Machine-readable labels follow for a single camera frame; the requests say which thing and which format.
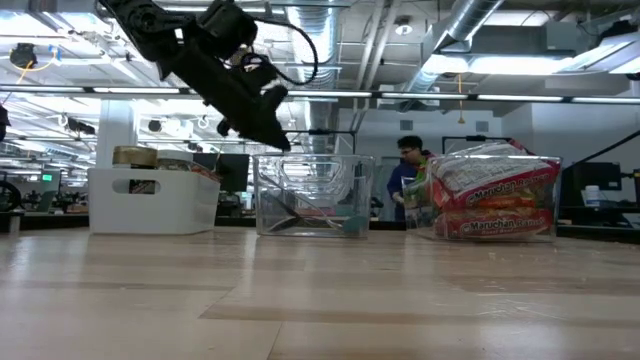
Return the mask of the red roast beef ramen packet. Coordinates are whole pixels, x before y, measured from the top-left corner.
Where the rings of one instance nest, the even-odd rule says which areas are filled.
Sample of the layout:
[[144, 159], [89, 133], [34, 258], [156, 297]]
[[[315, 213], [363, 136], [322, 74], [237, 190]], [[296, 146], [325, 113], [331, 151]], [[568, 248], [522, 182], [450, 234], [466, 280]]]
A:
[[527, 191], [535, 195], [535, 207], [541, 207], [554, 190], [561, 163], [558, 157], [535, 155], [514, 140], [484, 143], [431, 159], [431, 199], [439, 209], [451, 211]]

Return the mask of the white-lidded seasoning jar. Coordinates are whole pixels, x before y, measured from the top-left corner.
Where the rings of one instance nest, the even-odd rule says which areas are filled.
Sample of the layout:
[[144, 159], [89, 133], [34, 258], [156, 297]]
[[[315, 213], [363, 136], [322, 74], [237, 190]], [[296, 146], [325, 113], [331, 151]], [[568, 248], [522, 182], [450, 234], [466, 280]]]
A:
[[179, 150], [159, 150], [157, 153], [158, 170], [190, 171], [193, 154]]

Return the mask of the slanted silver ventilation duct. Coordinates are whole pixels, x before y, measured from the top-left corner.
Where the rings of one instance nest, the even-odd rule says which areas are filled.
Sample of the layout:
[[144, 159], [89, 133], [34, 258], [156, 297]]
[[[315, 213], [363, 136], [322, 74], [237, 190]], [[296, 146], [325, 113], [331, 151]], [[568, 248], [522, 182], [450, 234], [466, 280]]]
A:
[[407, 81], [403, 92], [426, 93], [444, 73], [454, 73], [452, 65], [463, 61], [450, 54], [468, 54], [474, 35], [504, 0], [456, 0], [450, 15], [429, 26], [421, 44], [422, 64]]

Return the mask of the person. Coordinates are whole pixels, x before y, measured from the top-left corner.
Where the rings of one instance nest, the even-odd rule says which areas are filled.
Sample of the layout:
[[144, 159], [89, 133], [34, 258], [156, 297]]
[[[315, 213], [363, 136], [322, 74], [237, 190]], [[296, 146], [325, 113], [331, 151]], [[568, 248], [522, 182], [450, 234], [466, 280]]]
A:
[[416, 178], [424, 170], [428, 159], [433, 156], [423, 149], [423, 141], [418, 136], [404, 136], [397, 141], [401, 162], [393, 169], [387, 182], [387, 192], [394, 203], [394, 221], [405, 221], [402, 178]]

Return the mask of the tan-lidded jar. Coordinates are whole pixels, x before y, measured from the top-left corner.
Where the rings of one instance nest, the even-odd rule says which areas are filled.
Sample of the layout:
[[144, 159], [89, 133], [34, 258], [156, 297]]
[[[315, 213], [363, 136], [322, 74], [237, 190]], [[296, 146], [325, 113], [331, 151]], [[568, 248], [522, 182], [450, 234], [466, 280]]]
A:
[[[141, 146], [116, 146], [113, 150], [112, 167], [124, 169], [157, 169], [158, 151]], [[153, 195], [156, 190], [154, 180], [129, 179], [124, 181], [129, 194]]]

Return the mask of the black stand frame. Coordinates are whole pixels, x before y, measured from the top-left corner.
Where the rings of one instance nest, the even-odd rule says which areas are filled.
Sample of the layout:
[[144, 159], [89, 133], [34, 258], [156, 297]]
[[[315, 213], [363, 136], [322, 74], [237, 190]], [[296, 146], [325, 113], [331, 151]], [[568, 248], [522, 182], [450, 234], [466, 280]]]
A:
[[292, 146], [300, 146], [307, 153], [339, 153], [340, 145], [343, 145], [346, 151], [351, 154], [355, 154], [357, 149], [357, 133], [355, 131], [317, 128], [285, 130], [284, 133], [292, 135], [289, 139]]
[[448, 141], [453, 141], [455, 144], [459, 142], [474, 142], [474, 143], [486, 143], [486, 142], [506, 142], [511, 141], [510, 137], [488, 137], [484, 135], [466, 135], [466, 136], [443, 136], [441, 137], [441, 153], [448, 154], [453, 151], [454, 145], [448, 146]]

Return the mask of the white pillar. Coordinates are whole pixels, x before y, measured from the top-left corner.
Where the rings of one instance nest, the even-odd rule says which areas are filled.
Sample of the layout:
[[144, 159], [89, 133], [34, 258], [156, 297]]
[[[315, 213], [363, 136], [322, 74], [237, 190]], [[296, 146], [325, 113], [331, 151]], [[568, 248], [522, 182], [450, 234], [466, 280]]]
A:
[[97, 131], [96, 168], [112, 166], [116, 146], [137, 144], [139, 120], [131, 101], [102, 100]]

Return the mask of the white plastic bin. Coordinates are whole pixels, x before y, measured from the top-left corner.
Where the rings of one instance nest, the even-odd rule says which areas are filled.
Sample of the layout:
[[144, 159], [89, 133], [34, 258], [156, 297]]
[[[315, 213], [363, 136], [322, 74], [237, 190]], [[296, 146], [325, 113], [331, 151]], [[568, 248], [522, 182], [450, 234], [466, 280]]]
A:
[[220, 183], [194, 172], [88, 171], [94, 234], [188, 235], [215, 226]]

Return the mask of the large silver ventilation duct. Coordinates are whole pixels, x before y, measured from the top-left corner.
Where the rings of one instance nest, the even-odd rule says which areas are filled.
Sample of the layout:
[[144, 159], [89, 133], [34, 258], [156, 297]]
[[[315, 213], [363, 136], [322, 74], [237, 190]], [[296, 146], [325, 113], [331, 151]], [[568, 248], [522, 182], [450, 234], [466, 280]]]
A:
[[[334, 68], [337, 55], [339, 10], [331, 7], [301, 6], [286, 9], [289, 22], [305, 31], [313, 41], [318, 55], [315, 79], [304, 86], [312, 90], [335, 90], [338, 71]], [[296, 31], [291, 35], [294, 59], [304, 64], [298, 68], [301, 81], [313, 73], [314, 56], [307, 41]], [[338, 125], [338, 100], [309, 100], [304, 106], [308, 130], [336, 130]]]

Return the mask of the long ceiling light strip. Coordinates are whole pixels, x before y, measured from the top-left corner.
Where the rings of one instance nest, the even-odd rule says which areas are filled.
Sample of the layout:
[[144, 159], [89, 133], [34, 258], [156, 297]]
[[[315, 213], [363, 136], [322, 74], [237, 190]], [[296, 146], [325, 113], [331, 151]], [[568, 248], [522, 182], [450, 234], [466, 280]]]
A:
[[[0, 84], [0, 93], [36, 94], [38, 96], [71, 96], [116, 98], [162, 98], [196, 99], [198, 94], [190, 88], [167, 87], [78, 87]], [[604, 96], [549, 96], [549, 95], [502, 95], [461, 93], [409, 93], [354, 90], [290, 90], [290, 98], [303, 99], [381, 99], [381, 100], [438, 100], [469, 102], [514, 102], [514, 103], [563, 103], [585, 105], [640, 106], [640, 97]]]

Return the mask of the red yellow ramen packet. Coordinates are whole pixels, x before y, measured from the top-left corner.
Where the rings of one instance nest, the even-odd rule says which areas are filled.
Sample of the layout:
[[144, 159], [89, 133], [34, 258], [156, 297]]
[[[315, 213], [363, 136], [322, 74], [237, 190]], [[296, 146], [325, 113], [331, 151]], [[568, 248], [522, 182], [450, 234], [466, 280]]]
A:
[[453, 240], [526, 239], [549, 230], [552, 220], [547, 209], [463, 209], [440, 214], [434, 232]]

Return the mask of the clear plastic container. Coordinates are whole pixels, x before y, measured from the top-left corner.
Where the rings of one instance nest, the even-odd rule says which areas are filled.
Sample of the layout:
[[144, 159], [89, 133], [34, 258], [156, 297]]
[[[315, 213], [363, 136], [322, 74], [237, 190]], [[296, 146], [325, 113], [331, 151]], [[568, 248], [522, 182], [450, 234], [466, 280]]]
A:
[[[322, 218], [321, 207], [337, 204], [369, 206], [375, 159], [365, 155], [263, 154], [253, 157], [256, 228], [263, 236], [347, 237]], [[268, 228], [289, 217], [314, 217], [319, 225], [270, 233]]]
[[423, 206], [420, 208], [415, 208], [413, 205], [413, 183], [416, 178], [405, 178], [403, 180], [403, 195], [404, 195], [404, 208], [405, 208], [405, 218], [406, 218], [406, 227], [407, 229], [424, 238], [433, 239], [433, 240], [445, 240], [445, 241], [464, 241], [464, 242], [549, 242], [556, 234], [556, 221], [557, 221], [557, 198], [559, 192], [559, 178], [556, 180], [554, 190], [551, 194], [547, 195], [543, 200], [543, 205], [541, 207], [535, 207], [538, 209], [547, 209], [553, 213], [553, 220], [551, 228], [545, 232], [539, 233], [533, 237], [526, 239], [484, 239], [484, 240], [453, 240], [440, 238], [435, 235], [434, 232], [434, 221], [435, 219], [442, 214], [443, 211], [439, 209], [434, 201], [431, 199], [431, 203], [427, 206]]

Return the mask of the black computer monitor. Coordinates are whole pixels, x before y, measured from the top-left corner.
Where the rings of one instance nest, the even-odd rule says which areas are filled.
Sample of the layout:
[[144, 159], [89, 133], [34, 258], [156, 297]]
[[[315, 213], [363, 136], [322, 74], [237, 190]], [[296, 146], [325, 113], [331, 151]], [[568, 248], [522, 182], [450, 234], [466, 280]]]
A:
[[193, 160], [219, 176], [221, 191], [246, 191], [250, 160], [248, 154], [194, 153]]

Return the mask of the bright ceiling light panel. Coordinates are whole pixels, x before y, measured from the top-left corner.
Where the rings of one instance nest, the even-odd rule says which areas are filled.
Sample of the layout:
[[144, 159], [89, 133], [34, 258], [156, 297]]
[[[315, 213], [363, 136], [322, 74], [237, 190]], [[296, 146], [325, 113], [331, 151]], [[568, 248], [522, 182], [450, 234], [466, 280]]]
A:
[[422, 66], [425, 74], [474, 73], [485, 75], [551, 75], [560, 71], [568, 58], [528, 56], [479, 56], [471, 58], [432, 55]]

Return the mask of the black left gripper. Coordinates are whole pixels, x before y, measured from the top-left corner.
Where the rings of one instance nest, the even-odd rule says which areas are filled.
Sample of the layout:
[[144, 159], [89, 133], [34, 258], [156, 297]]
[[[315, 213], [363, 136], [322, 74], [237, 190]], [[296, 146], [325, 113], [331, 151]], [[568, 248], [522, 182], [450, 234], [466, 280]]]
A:
[[288, 94], [286, 87], [272, 87], [260, 94], [260, 84], [238, 67], [226, 68], [195, 40], [165, 54], [159, 60], [162, 76], [176, 75], [208, 106], [223, 115], [227, 126], [242, 138], [282, 151], [291, 145], [277, 119], [276, 110]]

